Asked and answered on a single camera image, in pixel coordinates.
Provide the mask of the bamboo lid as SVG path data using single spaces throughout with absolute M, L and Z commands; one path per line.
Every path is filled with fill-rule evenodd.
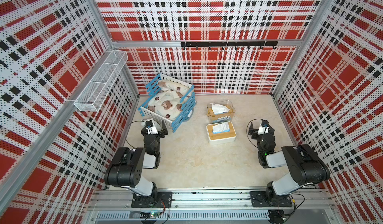
M 212 122 L 222 121 L 222 120 L 232 120 L 234 118 L 235 114 L 235 108 L 232 107 L 229 109 L 229 112 L 222 113 L 222 114 L 214 114 L 212 108 L 207 109 L 207 116 Z

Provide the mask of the white bamboo-lid tissue box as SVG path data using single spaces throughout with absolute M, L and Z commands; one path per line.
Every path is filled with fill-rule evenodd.
M 210 137 L 211 139 L 228 138 L 228 137 L 233 137 L 233 136 L 237 137 L 232 122 L 231 121 L 228 121 L 228 122 L 229 122 L 229 126 L 230 126 L 230 132 L 219 133 L 219 134 L 213 134 L 212 133 L 212 126 L 216 125 L 216 124 L 208 124 L 206 126 L 207 137 Z

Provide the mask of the blue tissue pack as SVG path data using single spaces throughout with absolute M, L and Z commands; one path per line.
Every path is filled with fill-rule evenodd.
M 226 105 L 222 104 L 212 104 L 211 109 L 214 115 L 219 115 L 223 113 L 229 113 L 230 108 L 227 107 Z
M 223 122 L 212 126 L 212 133 L 213 134 L 219 134 L 219 133 L 225 133 L 230 132 L 230 126 L 229 122 Z

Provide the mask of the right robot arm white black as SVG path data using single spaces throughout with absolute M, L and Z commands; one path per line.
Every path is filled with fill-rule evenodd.
M 259 127 L 253 127 L 254 120 L 251 120 L 246 131 L 249 142 L 256 140 L 253 146 L 257 148 L 259 164 L 264 169 L 288 168 L 288 173 L 282 178 L 267 184 L 265 193 L 268 199 L 286 197 L 304 186 L 329 180 L 329 168 L 309 145 L 283 146 L 280 151 L 275 151 L 275 129 L 267 120 L 255 120 L 260 121 Z

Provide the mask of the clear plastic tissue box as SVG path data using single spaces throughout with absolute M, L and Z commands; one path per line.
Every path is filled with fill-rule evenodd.
M 207 105 L 207 117 L 210 123 L 221 123 L 232 121 L 235 108 L 230 100 L 209 103 Z

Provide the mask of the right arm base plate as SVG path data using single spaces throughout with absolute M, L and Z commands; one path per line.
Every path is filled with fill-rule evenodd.
M 253 207 L 292 207 L 292 199 L 289 195 L 278 196 L 267 194 L 266 191 L 251 191 L 250 200 Z

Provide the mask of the blue tissue pack front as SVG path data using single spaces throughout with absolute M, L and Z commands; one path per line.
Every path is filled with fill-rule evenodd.
M 214 115 L 219 115 L 223 113 L 229 113 L 230 108 L 227 107 L 226 105 L 222 104 L 212 104 L 211 109 Z

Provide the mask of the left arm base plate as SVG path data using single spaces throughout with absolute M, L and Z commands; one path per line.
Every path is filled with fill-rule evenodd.
M 138 196 L 133 194 L 131 208 L 170 208 L 172 204 L 172 192 L 156 192 L 150 196 Z

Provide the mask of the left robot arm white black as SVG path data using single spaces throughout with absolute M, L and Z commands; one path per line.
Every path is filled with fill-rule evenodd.
M 141 130 L 144 146 L 137 148 L 121 147 L 116 151 L 104 181 L 107 186 L 125 188 L 132 191 L 137 200 L 158 200 L 158 190 L 154 182 L 142 174 L 143 169 L 157 169 L 161 161 L 160 139 L 168 135 L 164 122 L 157 129 L 156 122 L 147 120 Z

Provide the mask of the white plastic box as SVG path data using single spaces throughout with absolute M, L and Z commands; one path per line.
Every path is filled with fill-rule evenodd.
M 235 139 L 236 139 L 236 136 L 228 137 L 228 138 L 219 138 L 219 139 L 211 139 L 210 137 L 208 137 L 208 142 L 211 145 L 215 145 L 215 144 L 231 143 L 231 142 L 234 142 Z

